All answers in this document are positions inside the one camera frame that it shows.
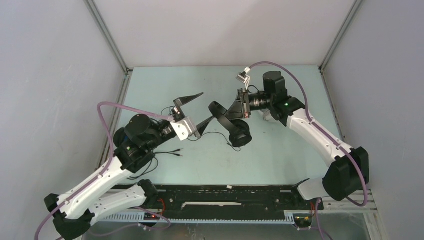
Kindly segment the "white headphones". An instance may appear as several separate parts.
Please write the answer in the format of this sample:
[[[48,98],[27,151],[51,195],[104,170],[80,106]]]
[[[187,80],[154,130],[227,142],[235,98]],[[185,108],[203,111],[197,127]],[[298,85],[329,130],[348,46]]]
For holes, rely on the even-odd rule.
[[[262,109],[258,113],[261,116],[263,121],[268,122],[268,123],[275,123],[276,122],[276,120],[272,117],[269,109]]]

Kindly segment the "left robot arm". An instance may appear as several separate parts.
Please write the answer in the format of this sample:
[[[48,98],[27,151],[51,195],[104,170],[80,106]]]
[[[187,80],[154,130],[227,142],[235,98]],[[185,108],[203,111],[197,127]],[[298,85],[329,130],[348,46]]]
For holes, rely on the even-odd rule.
[[[134,116],[115,134],[107,136],[109,158],[88,178],[63,194],[49,194],[44,203],[62,240],[75,240],[87,233],[98,221],[120,211],[153,208],[158,202],[158,190],[148,179],[112,195],[107,192],[123,180],[133,177],[155,159],[155,150],[169,140],[181,141],[190,136],[201,138],[211,118],[196,124],[184,114],[182,106],[197,95],[179,97],[170,115],[129,108]]]

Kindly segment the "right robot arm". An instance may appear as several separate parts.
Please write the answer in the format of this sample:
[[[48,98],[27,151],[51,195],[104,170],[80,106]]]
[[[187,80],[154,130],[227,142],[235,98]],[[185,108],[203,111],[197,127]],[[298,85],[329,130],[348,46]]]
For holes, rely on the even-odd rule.
[[[245,83],[229,108],[216,101],[209,111],[229,132],[233,147],[241,148],[252,141],[249,125],[244,121],[253,111],[268,110],[271,117],[297,133],[309,143],[324,160],[328,170],[324,177],[306,179],[292,188],[291,204],[304,209],[311,200],[331,197],[336,201],[349,199],[358,190],[366,190],[369,183],[369,154],[363,147],[353,148],[328,132],[307,109],[305,103],[290,96],[285,78],[279,71],[263,74],[263,90],[249,91],[247,71],[238,79]]]

